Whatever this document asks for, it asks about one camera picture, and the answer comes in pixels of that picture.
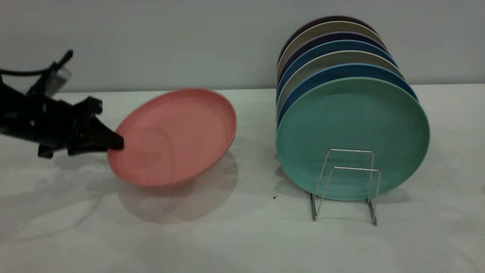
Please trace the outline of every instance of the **blue plate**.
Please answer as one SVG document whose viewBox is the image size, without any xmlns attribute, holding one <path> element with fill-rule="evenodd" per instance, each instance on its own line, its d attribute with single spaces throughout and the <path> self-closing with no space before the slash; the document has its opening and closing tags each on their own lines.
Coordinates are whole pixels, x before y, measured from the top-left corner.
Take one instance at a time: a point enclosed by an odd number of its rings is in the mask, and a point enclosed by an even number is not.
<svg viewBox="0 0 485 273">
<path fill-rule="evenodd" d="M 281 80 L 278 82 L 278 86 L 276 88 L 276 102 L 278 102 L 279 94 L 281 93 L 281 89 L 285 86 L 285 83 L 300 67 L 302 67 L 303 65 L 305 65 L 306 63 L 308 63 L 309 61 L 317 57 L 320 57 L 322 55 L 325 55 L 331 52 L 342 51 L 342 50 L 359 50 L 359 51 L 366 51 L 369 53 L 373 53 L 380 57 L 385 58 L 386 60 L 394 64 L 396 67 L 398 67 L 395 61 L 392 59 L 392 57 L 389 56 L 389 54 L 387 54 L 384 50 L 372 44 L 362 42 L 362 41 L 355 41 L 355 40 L 338 40 L 338 41 L 327 42 L 306 51 L 301 56 L 299 56 L 295 61 L 293 61 L 286 70 L 285 69 L 282 70 L 283 76 L 281 77 Z"/>
<path fill-rule="evenodd" d="M 283 106 L 278 113 L 278 123 L 276 127 L 279 126 L 281 120 L 285 116 L 285 113 L 288 111 L 290 106 L 292 106 L 298 98 L 303 96 L 309 90 L 326 82 L 346 77 L 370 77 L 384 80 L 404 89 L 407 93 L 413 96 L 413 98 L 418 100 L 418 97 L 414 93 L 413 89 L 409 86 L 409 84 L 407 84 L 407 82 L 403 78 L 399 77 L 396 73 L 392 71 L 389 71 L 379 66 L 368 64 L 351 63 L 338 65 L 323 69 L 308 77 L 306 80 L 302 81 L 284 101 Z"/>
<path fill-rule="evenodd" d="M 277 81 L 279 82 L 279 80 L 283 76 L 283 73 L 286 71 L 288 66 L 290 66 L 303 53 L 324 43 L 338 41 L 338 40 L 355 40 L 355 41 L 365 42 L 382 49 L 384 52 L 389 54 L 389 56 L 391 56 L 389 51 L 381 43 L 364 34 L 355 33 L 355 32 L 332 32 L 332 33 L 324 34 L 316 38 L 313 38 L 312 40 L 308 41 L 306 44 L 303 44 L 288 58 L 288 60 L 284 64 L 279 64 L 278 66 L 281 66 L 281 70 L 277 70 L 276 72 Z"/>
</svg>

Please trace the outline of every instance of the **pink plate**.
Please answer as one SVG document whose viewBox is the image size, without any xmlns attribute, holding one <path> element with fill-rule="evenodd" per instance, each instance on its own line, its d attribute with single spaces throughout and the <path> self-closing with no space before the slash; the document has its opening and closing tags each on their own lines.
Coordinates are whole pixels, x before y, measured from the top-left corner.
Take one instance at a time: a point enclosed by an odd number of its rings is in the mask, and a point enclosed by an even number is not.
<svg viewBox="0 0 485 273">
<path fill-rule="evenodd" d="M 236 113 L 219 94 L 182 89 L 133 111 L 116 133 L 124 149 L 109 150 L 116 176 L 138 186 L 168 186 L 195 179 L 227 152 L 236 134 Z"/>
</svg>

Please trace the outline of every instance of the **gray wall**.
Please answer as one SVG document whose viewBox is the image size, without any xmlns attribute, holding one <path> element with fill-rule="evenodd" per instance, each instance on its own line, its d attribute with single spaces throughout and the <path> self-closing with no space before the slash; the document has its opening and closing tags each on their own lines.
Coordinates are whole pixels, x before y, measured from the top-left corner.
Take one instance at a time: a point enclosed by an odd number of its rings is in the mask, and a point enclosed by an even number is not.
<svg viewBox="0 0 485 273">
<path fill-rule="evenodd" d="M 412 84 L 485 83 L 484 10 L 484 0 L 3 0 L 0 67 L 43 68 L 73 48 L 65 90 L 273 87 L 292 32 L 342 14 L 372 25 Z"/>
</svg>

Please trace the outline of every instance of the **plate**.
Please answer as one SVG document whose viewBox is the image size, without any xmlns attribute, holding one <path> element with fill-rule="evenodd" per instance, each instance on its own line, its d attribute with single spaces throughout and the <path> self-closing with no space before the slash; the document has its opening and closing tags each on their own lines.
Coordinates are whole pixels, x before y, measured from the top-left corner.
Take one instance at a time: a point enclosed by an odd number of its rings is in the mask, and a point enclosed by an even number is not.
<svg viewBox="0 0 485 273">
<path fill-rule="evenodd" d="M 283 54 L 283 51 L 285 51 L 286 47 L 288 47 L 288 45 L 291 43 L 291 41 L 293 41 L 298 35 L 300 35 L 302 32 L 304 32 L 305 30 L 307 30 L 311 27 L 314 27 L 316 25 L 320 25 L 320 24 L 323 24 L 323 23 L 331 22 L 331 21 L 348 21 L 348 22 L 356 23 L 356 24 L 359 24 L 359 25 L 363 25 L 364 27 L 374 31 L 377 34 L 377 31 L 375 31 L 370 25 L 366 24 L 365 22 L 363 22 L 359 19 L 353 18 L 353 17 L 349 17 L 349 16 L 327 16 L 327 17 L 318 18 L 316 20 L 313 20 L 313 21 L 307 23 L 303 27 L 299 28 L 297 31 L 295 31 L 290 36 L 290 38 L 286 41 L 285 45 L 283 46 L 283 48 L 281 49 L 281 51 L 279 53 L 278 62 L 279 62 L 279 59 L 281 58 L 281 55 Z"/>
<path fill-rule="evenodd" d="M 420 104 L 400 87 L 383 80 L 350 77 L 319 85 L 286 112 L 276 135 L 281 167 L 297 185 L 314 192 L 330 148 L 375 152 L 382 173 L 379 193 L 396 188 L 421 165 L 430 140 Z M 328 158 L 318 196 L 334 166 L 370 168 L 370 154 L 334 152 Z M 372 193 L 377 175 L 373 176 Z M 336 170 L 325 197 L 365 200 L 369 173 Z"/>
<path fill-rule="evenodd" d="M 124 149 L 108 150 L 115 175 L 138 186 L 189 182 L 212 167 L 236 134 L 229 101 L 205 89 L 182 89 L 156 97 L 117 128 Z"/>
<path fill-rule="evenodd" d="M 392 59 L 392 57 L 385 52 L 384 50 L 376 47 L 372 44 L 355 41 L 355 40 L 338 40 L 338 41 L 331 41 L 324 44 L 320 44 L 316 47 L 310 48 L 309 50 L 304 49 L 305 51 L 297 50 L 295 54 L 288 60 L 288 62 L 283 67 L 281 71 L 282 75 L 280 80 L 278 80 L 278 85 L 283 86 L 286 81 L 297 71 L 301 66 L 306 64 L 307 62 L 320 57 L 324 54 L 328 54 L 334 51 L 341 51 L 341 50 L 359 50 L 359 51 L 366 51 L 369 53 L 373 53 L 383 57 L 384 59 L 390 61 L 396 67 L 396 62 Z"/>
<path fill-rule="evenodd" d="M 283 106 L 278 114 L 278 123 L 281 122 L 281 119 L 285 116 L 286 111 L 291 107 L 291 105 L 309 90 L 312 90 L 314 87 L 317 87 L 321 84 L 326 82 L 340 79 L 340 78 L 347 78 L 347 77 L 370 77 L 375 79 L 381 79 L 387 82 L 390 82 L 394 85 L 399 86 L 407 93 L 409 93 L 413 98 L 418 100 L 418 97 L 414 93 L 413 89 L 407 82 L 398 76 L 396 73 L 389 71 L 385 68 L 368 65 L 368 64 L 344 64 L 329 67 L 319 72 L 311 75 L 304 81 L 302 81 L 284 100 Z"/>
<path fill-rule="evenodd" d="M 279 111 L 281 110 L 281 106 L 283 105 L 283 102 L 288 97 L 288 95 L 306 78 L 324 68 L 347 63 L 360 63 L 380 66 L 398 74 L 401 78 L 404 79 L 404 76 L 395 65 L 376 54 L 356 50 L 344 50 L 328 53 L 317 57 L 300 67 L 281 88 L 281 92 L 279 92 L 278 90 L 276 91 L 276 96 L 278 97 L 278 100 L 276 101 L 276 113 L 279 113 Z"/>
<path fill-rule="evenodd" d="M 320 25 L 313 26 L 300 35 L 298 35 L 293 41 L 290 42 L 288 47 L 283 51 L 281 58 L 277 65 L 277 75 L 281 73 L 283 66 L 285 65 L 286 61 L 295 53 L 297 49 L 299 49 L 302 45 L 306 44 L 308 41 L 325 34 L 329 34 L 332 32 L 355 32 L 359 34 L 363 34 L 369 38 L 372 38 L 379 42 L 384 48 L 386 48 L 382 39 L 372 30 L 356 23 L 346 22 L 346 21 L 332 21 L 323 23 Z"/>
</svg>

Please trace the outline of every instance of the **white table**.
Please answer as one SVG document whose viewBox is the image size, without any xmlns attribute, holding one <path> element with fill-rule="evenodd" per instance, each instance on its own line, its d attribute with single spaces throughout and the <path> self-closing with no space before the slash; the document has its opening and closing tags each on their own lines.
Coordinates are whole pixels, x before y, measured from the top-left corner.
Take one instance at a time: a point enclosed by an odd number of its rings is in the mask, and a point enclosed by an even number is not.
<svg viewBox="0 0 485 273">
<path fill-rule="evenodd" d="M 0 272 L 485 272 L 485 85 L 417 85 L 431 124 L 421 168 L 378 199 L 324 202 L 275 158 L 275 91 L 221 91 L 238 114 L 228 155 L 170 192 L 115 178 L 106 154 L 52 160 L 0 137 Z M 103 100 L 116 126 L 162 92 L 60 94 Z"/>
</svg>

